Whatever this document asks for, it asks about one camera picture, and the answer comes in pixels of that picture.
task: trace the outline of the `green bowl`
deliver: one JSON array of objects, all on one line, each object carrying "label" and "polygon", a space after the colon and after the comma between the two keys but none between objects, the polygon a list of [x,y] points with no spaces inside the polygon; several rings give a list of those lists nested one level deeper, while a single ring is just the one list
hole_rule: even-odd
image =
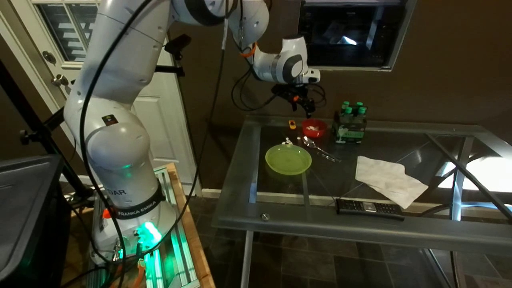
[{"label": "green bowl", "polygon": [[309,169],[311,153],[293,144],[274,145],[266,152],[266,161],[272,171],[284,176],[298,176]]}]

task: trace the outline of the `black cable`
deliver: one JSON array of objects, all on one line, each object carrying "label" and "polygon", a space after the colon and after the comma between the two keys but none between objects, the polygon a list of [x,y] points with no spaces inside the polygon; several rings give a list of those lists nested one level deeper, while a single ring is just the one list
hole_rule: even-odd
[{"label": "black cable", "polygon": [[240,77],[237,78],[237,81],[234,83],[232,89],[231,89],[231,102],[236,105],[236,109],[242,110],[242,112],[253,112],[253,110],[260,110],[266,105],[269,105],[277,96],[271,96],[268,101],[264,101],[260,105],[248,105],[244,101],[244,88],[248,81],[248,78],[252,77],[252,67]]},{"label": "black cable", "polygon": [[[213,102],[212,102],[212,107],[210,107],[210,113],[208,113],[208,123],[207,123],[207,131],[204,134],[204,139],[202,139],[202,145],[200,145],[200,153],[199,153],[199,158],[197,158],[197,163],[202,163],[204,157],[205,157],[205,147],[207,147],[207,136],[208,136],[208,131],[212,128],[212,123],[213,123],[213,115],[215,115],[215,109],[216,109],[216,104],[218,104],[218,99],[220,99],[220,89],[221,89],[221,80],[223,80],[223,70],[224,70],[224,57],[226,57],[226,49],[221,49],[221,64],[220,64],[220,70],[218,70],[218,78],[216,78],[216,85],[215,85],[215,93],[213,93]],[[196,168],[196,174],[194,174],[194,181],[192,181],[192,187],[186,197],[186,201],[184,201],[184,206],[183,209],[180,211],[176,221],[173,222],[172,229],[160,238],[160,241],[146,249],[144,253],[138,254],[138,256],[132,256],[132,257],[127,257],[127,259],[141,259],[144,257],[146,254],[156,251],[157,248],[160,248],[160,245],[172,235],[172,232],[178,227],[178,222],[181,221],[181,217],[184,216],[191,200],[192,200],[192,195],[194,195],[194,189],[197,185],[197,181],[199,181],[199,168]]]},{"label": "black cable", "polygon": [[322,85],[311,83],[309,88],[311,88],[311,91],[314,91],[316,94],[320,96],[320,101],[316,101],[316,105],[327,104],[327,96],[325,96],[327,93],[325,93],[325,88]]},{"label": "black cable", "polygon": [[103,270],[103,269],[108,269],[108,265],[96,265],[93,269],[84,270],[82,273],[79,273],[72,280],[66,281],[61,288],[68,288],[68,286],[74,285],[76,281],[79,281],[80,278],[84,278],[84,277],[87,277],[87,275],[90,275],[93,272]]},{"label": "black cable", "polygon": [[[95,176],[93,176],[93,171],[90,168],[90,163],[88,163],[88,152],[87,152],[87,142],[85,142],[85,117],[87,117],[87,109],[88,109],[88,104],[92,101],[92,96],[93,96],[93,91],[95,91],[95,86],[100,80],[100,75],[103,72],[103,69],[106,67],[111,54],[116,51],[117,45],[122,41],[122,38],[125,37],[125,33],[128,32],[130,25],[136,21],[136,17],[143,13],[143,9],[151,3],[151,0],[144,0],[138,9],[130,16],[130,19],[127,21],[127,24],[124,25],[124,29],[120,30],[120,33],[116,37],[116,40],[112,41],[112,45],[109,46],[108,53],[103,56],[95,75],[93,75],[93,80],[88,86],[88,91],[84,97],[84,109],[82,109],[82,113],[80,113],[80,150],[82,150],[82,160],[84,160],[84,165],[85,165],[85,169],[92,179],[92,184],[93,187],[96,189],[103,205],[109,209],[109,213],[112,214],[112,221],[114,221],[114,227],[116,227],[116,232],[119,235],[119,241],[120,241],[120,246],[122,249],[127,253],[127,246],[125,246],[125,240],[124,240],[124,235],[122,235],[122,230],[120,230],[120,225],[119,225],[119,221],[116,219],[116,211],[112,208],[112,205],[108,201],[108,198],[103,195]],[[119,286],[124,285],[124,272],[125,272],[125,257],[122,259],[122,278],[120,278],[120,283]]]}]

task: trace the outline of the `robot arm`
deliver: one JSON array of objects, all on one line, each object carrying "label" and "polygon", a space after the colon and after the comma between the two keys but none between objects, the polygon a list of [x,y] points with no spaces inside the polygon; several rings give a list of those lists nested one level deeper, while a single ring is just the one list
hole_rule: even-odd
[{"label": "robot arm", "polygon": [[236,43],[258,78],[282,85],[320,81],[320,72],[308,67],[303,37],[285,38],[277,54],[261,51],[258,40],[269,25],[269,9],[263,0],[172,0],[172,6],[176,21],[192,25],[223,24],[228,13]]},{"label": "robot arm", "polygon": [[[98,11],[90,53],[64,107],[66,121],[79,144],[80,113],[93,73],[141,3],[143,0],[104,0]],[[135,232],[140,225],[154,222],[160,232],[167,232],[178,214],[164,201],[151,166],[149,136],[130,109],[154,75],[168,27],[173,22],[221,24],[226,11],[240,51],[247,54],[261,80],[284,85],[320,80],[319,70],[308,67],[304,38],[284,40],[279,54],[268,54],[258,48],[256,41],[269,22],[263,0],[152,0],[104,65],[84,131],[93,173],[116,206],[114,217],[128,241],[124,254],[136,253]],[[100,249],[112,257],[112,246],[117,245],[112,221],[104,219],[95,233]]]}]

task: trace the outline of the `white paper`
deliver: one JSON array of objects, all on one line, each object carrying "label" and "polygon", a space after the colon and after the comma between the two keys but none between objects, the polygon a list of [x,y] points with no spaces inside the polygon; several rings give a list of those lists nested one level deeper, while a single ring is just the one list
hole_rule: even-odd
[{"label": "white paper", "polygon": [[357,157],[356,179],[407,209],[428,185],[405,174],[400,163]]}]

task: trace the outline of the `floor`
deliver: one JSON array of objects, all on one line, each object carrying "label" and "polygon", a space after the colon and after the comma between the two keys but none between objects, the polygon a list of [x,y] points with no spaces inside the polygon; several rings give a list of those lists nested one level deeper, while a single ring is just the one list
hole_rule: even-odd
[{"label": "floor", "polygon": [[[216,200],[194,198],[191,209],[220,288],[240,286],[244,232],[212,225]],[[63,283],[87,269],[88,235],[72,221]],[[448,281],[429,261],[431,251],[373,243],[256,233],[252,288],[439,288],[453,286],[450,253],[432,251]],[[511,256],[460,254],[461,286],[512,286]]]}]

